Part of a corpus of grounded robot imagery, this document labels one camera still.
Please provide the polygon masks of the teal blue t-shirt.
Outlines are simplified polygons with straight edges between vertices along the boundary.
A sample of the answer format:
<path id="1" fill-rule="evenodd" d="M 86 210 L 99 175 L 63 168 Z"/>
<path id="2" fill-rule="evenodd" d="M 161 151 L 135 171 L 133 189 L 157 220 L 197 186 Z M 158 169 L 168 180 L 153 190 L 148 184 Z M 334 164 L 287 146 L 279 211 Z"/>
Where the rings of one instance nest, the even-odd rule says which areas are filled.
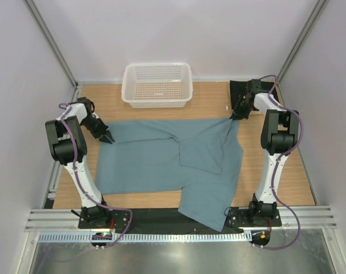
<path id="1" fill-rule="evenodd" d="M 239 122 L 224 119 L 111 122 L 99 149 L 103 195 L 181 190 L 178 211 L 214 231 L 226 220 L 239 180 Z"/>

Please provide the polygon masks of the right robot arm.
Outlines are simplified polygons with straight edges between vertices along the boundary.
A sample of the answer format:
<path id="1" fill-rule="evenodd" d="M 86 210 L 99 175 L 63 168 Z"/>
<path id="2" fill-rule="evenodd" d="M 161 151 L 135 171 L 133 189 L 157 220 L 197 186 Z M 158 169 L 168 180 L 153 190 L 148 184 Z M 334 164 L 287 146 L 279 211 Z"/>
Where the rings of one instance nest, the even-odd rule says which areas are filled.
<path id="1" fill-rule="evenodd" d="M 262 78 L 229 83 L 231 119 L 248 119 L 251 112 L 264 115 L 260 145 L 264 166 L 260 183 L 248 208 L 232 207 L 227 212 L 231 227 L 281 226 L 277 190 L 283 167 L 301 138 L 299 113 L 286 109 L 278 100 L 277 83 Z"/>

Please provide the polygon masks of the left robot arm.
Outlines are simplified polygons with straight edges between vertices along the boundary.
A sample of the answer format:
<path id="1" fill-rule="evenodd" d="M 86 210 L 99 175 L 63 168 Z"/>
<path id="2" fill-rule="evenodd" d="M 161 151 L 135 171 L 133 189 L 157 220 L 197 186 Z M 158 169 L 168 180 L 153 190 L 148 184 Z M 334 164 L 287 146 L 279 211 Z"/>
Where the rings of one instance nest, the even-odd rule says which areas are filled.
<path id="1" fill-rule="evenodd" d="M 94 103 L 86 97 L 75 102 L 61 103 L 63 114 L 45 123 L 52 158 L 70 174 L 81 198 L 79 228 L 106 228 L 111 224 L 111 212 L 97 189 L 87 165 L 87 143 L 82 132 L 85 127 L 102 143 L 112 144 L 109 127 L 95 112 Z"/>

